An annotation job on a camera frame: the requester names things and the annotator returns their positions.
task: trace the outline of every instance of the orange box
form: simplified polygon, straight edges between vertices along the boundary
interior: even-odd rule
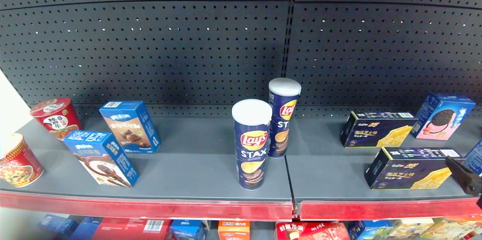
[[[217,227],[220,240],[249,240],[249,221],[221,220]]]

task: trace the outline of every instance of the lay's logo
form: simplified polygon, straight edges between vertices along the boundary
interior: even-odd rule
[[[267,131],[250,131],[241,135],[241,144],[250,151],[261,149],[268,137]]]
[[[291,115],[293,114],[294,111],[294,106],[296,105],[296,99],[289,101],[285,103],[281,108],[279,109],[279,115],[281,118],[284,118],[285,120],[290,120]]]

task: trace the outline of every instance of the white plastic lid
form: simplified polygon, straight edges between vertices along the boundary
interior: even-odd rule
[[[301,84],[289,78],[275,78],[270,81],[270,91],[285,97],[296,96],[301,93]]]
[[[244,99],[234,104],[231,113],[238,123],[256,126],[268,124],[273,110],[267,102],[260,99]]]

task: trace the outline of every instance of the barcode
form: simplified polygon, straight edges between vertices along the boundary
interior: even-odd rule
[[[402,118],[413,118],[413,115],[410,113],[398,113]]]
[[[148,220],[146,226],[144,227],[145,231],[160,231],[162,227],[163,220]]]
[[[52,219],[51,216],[47,216],[43,221],[42,221],[42,225],[47,225],[47,223],[50,221],[50,219]]]
[[[122,102],[120,101],[111,101],[111,102],[108,102],[106,105],[104,105],[104,107],[117,107],[121,104]]]

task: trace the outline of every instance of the store shelf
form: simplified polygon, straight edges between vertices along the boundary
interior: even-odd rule
[[[85,130],[110,131],[103,118],[82,119]],[[162,139],[156,154],[128,154],[141,177],[134,188],[98,185],[64,146],[36,121],[18,132],[45,166],[18,189],[2,182],[2,207],[80,216],[291,220],[293,204],[284,159],[270,159],[263,186],[236,180],[230,118],[153,118]]]
[[[360,220],[482,213],[476,197],[449,178],[434,190],[371,190],[363,173],[377,148],[345,149],[339,134],[346,118],[294,118],[288,168],[302,220]],[[449,141],[415,139],[403,146],[451,146],[465,154],[482,139],[482,120],[467,119]]]
[[[214,224],[208,232],[206,240],[219,240],[217,232],[217,223]],[[274,223],[273,222],[251,222],[251,240],[269,240],[274,239]]]

